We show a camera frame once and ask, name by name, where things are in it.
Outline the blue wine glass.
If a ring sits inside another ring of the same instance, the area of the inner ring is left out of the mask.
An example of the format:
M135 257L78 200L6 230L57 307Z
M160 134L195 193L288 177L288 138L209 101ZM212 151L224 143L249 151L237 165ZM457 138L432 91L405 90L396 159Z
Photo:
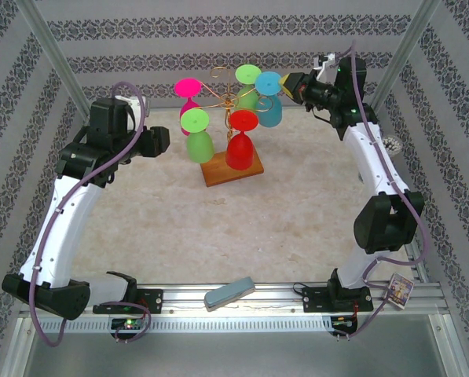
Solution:
M259 99L255 105L261 126L272 128L282 120L282 104L278 97L281 91L281 76L274 71L264 71L255 80L255 90Z

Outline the green wine glass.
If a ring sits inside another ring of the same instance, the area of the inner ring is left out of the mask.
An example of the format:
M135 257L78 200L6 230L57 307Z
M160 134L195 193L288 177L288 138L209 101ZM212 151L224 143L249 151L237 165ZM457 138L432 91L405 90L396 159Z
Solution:
M181 117L181 127L189 133L186 139L187 152L194 163L206 163L214 155L214 144L207 132L209 122L209 115L201 108L191 108Z
M253 64L243 64L236 69L236 80L242 84L234 99L236 109L255 111L259 98L255 81L261 73L261 69Z

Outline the red wine glass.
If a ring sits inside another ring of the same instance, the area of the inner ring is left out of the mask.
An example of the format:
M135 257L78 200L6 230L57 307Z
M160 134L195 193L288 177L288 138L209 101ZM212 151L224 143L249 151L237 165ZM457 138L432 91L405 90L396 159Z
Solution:
M239 110L229 117L231 127L237 131L228 143L225 161L234 170L246 170L253 161L255 147L247 132L258 125L258 117L254 112Z

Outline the pink wine glass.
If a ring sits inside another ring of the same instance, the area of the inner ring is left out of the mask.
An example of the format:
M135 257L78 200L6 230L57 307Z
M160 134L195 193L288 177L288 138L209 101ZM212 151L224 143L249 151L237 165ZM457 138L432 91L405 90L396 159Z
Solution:
M194 78L185 78L178 81L174 86L174 92L178 97L185 98L186 102L180 110L179 116L182 117L188 110L198 108L200 105L193 98L201 91L202 84Z

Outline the tub of pencils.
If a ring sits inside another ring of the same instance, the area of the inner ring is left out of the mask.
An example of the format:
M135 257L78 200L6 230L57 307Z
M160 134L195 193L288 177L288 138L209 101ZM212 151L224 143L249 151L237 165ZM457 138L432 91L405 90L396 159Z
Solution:
M398 155L403 149L403 143L394 135L383 136L383 145L390 158Z

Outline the grey-blue glasses case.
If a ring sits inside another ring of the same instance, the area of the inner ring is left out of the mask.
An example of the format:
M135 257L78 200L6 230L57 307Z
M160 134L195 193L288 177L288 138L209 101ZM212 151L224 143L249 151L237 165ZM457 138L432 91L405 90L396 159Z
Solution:
M209 291L204 296L204 305L208 312L228 305L255 291L255 283L248 276Z

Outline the small circuit board with LEDs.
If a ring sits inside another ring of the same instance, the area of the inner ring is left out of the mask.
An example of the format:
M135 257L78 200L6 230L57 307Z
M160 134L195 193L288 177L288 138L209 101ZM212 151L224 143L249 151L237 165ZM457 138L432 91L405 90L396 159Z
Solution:
M146 321L133 318L115 318L111 322L112 331L140 331L146 325Z

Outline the small printed card box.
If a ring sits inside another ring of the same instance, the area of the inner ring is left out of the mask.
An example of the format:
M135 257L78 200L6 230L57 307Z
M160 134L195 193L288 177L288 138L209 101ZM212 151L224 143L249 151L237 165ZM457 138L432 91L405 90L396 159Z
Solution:
M415 284L412 280L394 273L387 286L384 299L399 309L405 309Z

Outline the aluminium frame post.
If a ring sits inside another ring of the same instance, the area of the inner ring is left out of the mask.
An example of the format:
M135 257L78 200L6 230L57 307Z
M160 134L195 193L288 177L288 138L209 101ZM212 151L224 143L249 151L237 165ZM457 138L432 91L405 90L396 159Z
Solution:
M49 62L60 76L66 90L74 101L77 109L80 111L82 118L87 120L90 114L90 103L78 79L75 77L66 56L62 52L57 40L54 38L49 25L40 13L38 6L35 4L35 0L14 1L47 55Z
M393 58L388 64L387 70L379 81L376 91L373 94L371 107L376 114L379 114L390 90L398 79L401 70L407 63L412 51L429 24L431 17L438 8L442 0L421 0L421 3L412 18L407 31L400 44L394 52Z

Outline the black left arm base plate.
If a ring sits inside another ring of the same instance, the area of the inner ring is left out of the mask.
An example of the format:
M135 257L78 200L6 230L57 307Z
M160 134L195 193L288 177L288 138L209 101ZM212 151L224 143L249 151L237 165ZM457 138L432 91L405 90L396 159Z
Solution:
M110 315L140 315L144 314L143 309L127 305L128 302L144 306L151 314L160 314L163 302L163 290L138 288L133 298L124 298L124 305L97 305L93 307L94 314Z

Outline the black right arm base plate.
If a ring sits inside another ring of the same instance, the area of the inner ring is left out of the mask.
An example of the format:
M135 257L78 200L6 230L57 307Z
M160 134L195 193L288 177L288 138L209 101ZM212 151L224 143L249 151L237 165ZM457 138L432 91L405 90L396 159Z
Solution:
M346 313L373 311L372 295L368 287L346 289L327 287L304 287L302 289L305 313Z

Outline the aluminium mounting rail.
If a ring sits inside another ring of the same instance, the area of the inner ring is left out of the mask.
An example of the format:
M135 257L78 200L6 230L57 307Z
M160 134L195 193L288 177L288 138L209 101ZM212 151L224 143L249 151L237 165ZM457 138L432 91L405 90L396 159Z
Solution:
M204 295L219 284L143 284L144 289L161 289L162 317L290 317L304 316L302 298L292 283L256 284L255 291L215 311L207 311ZM387 303L382 315L448 314L449 306L439 283L417 284L405 309Z

